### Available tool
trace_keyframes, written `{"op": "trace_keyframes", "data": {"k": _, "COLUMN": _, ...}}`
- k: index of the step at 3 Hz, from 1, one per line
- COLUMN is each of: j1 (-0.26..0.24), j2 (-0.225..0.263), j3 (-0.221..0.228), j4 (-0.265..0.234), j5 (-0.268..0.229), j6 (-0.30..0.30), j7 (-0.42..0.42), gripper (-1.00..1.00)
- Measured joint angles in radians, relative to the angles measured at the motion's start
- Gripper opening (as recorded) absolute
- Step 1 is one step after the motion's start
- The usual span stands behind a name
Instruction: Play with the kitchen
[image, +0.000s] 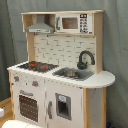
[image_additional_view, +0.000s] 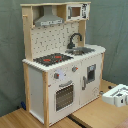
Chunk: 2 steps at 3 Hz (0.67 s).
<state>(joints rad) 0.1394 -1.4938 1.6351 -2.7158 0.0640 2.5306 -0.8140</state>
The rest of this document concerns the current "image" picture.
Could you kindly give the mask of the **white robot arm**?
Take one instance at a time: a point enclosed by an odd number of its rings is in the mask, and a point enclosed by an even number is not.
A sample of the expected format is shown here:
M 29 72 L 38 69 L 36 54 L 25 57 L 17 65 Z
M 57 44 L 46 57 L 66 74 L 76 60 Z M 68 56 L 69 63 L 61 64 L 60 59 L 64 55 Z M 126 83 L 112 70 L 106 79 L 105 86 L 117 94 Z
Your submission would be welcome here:
M 2 128 L 41 128 L 36 125 L 31 125 L 18 120 L 8 120 L 3 125 Z

